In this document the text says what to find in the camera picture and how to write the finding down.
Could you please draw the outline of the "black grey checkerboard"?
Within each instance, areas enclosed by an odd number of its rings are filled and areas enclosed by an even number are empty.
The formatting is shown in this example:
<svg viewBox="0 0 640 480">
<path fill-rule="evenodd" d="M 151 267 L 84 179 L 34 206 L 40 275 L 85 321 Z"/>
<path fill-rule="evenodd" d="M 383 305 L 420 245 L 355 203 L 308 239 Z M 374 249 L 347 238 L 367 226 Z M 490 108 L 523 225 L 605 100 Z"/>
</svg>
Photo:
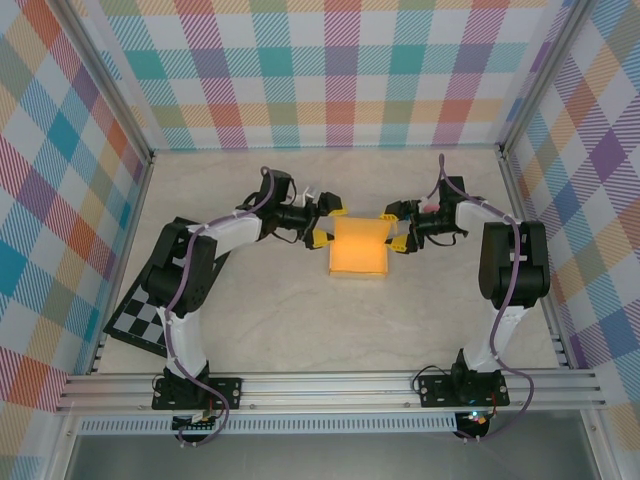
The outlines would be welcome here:
<svg viewBox="0 0 640 480">
<path fill-rule="evenodd" d="M 112 314 L 105 333 L 161 357 L 167 355 L 157 308 L 167 306 L 180 285 L 191 237 L 189 228 L 194 224 L 176 217 L 163 227 L 151 256 Z M 217 253 L 216 240 L 204 237 L 195 242 L 188 282 L 174 313 L 184 314 L 189 307 L 198 309 L 204 304 L 227 258 L 227 254 Z"/>
</svg>

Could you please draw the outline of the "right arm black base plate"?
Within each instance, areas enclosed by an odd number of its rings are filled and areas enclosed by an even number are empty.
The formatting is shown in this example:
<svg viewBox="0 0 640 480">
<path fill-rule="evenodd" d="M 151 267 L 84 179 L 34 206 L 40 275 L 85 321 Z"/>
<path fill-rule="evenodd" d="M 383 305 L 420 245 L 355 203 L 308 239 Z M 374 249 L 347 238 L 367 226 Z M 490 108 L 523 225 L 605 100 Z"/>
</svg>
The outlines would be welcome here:
<svg viewBox="0 0 640 480">
<path fill-rule="evenodd" d="M 423 375 L 418 380 L 418 393 L 423 408 L 510 405 L 506 381 L 499 372 L 461 381 L 454 381 L 449 375 Z"/>
</svg>

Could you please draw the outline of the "aluminium frame post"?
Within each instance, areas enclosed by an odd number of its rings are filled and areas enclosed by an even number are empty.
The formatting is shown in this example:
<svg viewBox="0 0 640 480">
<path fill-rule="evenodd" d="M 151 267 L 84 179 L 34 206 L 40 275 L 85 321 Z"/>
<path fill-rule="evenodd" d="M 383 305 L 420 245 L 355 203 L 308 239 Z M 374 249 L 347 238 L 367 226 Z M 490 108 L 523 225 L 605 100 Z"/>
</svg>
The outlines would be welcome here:
<svg viewBox="0 0 640 480">
<path fill-rule="evenodd" d="M 559 73 L 571 47 L 581 32 L 584 23 L 591 15 L 597 0 L 570 0 L 569 4 L 559 8 L 561 18 L 555 17 L 549 27 L 551 40 L 544 40 L 531 67 L 535 71 L 528 73 L 522 93 L 514 100 L 511 112 L 496 143 L 496 153 L 506 162 L 509 154 L 525 133 L 532 121 L 535 110 Z"/>
<path fill-rule="evenodd" d="M 134 149 L 148 165 L 151 165 L 154 160 L 153 150 L 146 141 L 142 130 L 134 119 L 99 50 L 95 47 L 71 1 L 46 0 L 46 2 L 60 22 L 65 33 L 69 36 L 81 60 L 85 64 L 85 68 L 91 75 L 97 88 L 104 95 L 107 104 Z"/>
</svg>

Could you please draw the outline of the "aluminium side rail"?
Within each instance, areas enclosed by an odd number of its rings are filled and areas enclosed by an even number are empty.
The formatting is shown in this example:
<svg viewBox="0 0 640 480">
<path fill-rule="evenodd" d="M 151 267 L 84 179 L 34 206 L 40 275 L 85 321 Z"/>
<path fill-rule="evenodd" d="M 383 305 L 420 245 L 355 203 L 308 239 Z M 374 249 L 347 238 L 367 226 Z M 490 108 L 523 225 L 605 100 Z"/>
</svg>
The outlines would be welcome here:
<svg viewBox="0 0 640 480">
<path fill-rule="evenodd" d="M 535 215 L 527 211 L 515 168 L 505 156 L 498 158 L 498 165 L 513 213 L 520 219 L 534 220 Z M 562 333 L 553 290 L 550 289 L 516 327 L 505 350 L 505 361 L 513 367 L 570 369 Z"/>
</svg>

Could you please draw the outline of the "long aluminium mounting rail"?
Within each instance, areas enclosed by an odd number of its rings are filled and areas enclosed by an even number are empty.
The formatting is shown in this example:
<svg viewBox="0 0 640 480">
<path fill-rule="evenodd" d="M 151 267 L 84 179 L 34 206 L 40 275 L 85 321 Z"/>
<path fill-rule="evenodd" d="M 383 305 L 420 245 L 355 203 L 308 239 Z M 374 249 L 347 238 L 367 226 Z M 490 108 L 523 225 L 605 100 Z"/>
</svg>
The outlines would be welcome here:
<svg viewBox="0 0 640 480">
<path fill-rule="evenodd" d="M 604 392 L 590 370 L 533 369 L 530 411 L 592 410 L 607 407 Z M 410 388 L 409 371 L 215 373 L 241 378 L 237 414 L 395 413 L 421 408 Z M 71 376 L 58 401 L 58 414 L 151 414 L 153 374 Z"/>
</svg>

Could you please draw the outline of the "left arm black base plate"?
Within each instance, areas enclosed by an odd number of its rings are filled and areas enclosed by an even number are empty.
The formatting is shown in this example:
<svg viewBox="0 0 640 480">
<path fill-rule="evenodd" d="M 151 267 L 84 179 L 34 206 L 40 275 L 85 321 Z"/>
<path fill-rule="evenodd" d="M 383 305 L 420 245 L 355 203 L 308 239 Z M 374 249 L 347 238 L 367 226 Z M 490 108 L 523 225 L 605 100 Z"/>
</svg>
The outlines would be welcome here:
<svg viewBox="0 0 640 480">
<path fill-rule="evenodd" d="M 224 397 L 231 410 L 240 407 L 242 393 L 241 378 L 208 378 L 210 389 Z M 156 377 L 152 382 L 153 410 L 221 410 L 223 401 L 209 390 L 203 389 L 192 381 L 180 377 Z"/>
</svg>

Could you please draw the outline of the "orange paper box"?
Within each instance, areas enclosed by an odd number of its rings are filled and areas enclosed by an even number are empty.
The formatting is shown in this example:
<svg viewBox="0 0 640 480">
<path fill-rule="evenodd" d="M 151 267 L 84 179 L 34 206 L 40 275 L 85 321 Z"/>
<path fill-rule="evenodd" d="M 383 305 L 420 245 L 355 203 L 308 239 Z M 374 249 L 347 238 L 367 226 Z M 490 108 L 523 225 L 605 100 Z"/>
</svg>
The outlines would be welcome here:
<svg viewBox="0 0 640 480">
<path fill-rule="evenodd" d="M 396 229 L 396 223 L 389 220 L 336 217 L 329 254 L 329 275 L 385 278 L 389 271 L 386 241 Z"/>
</svg>

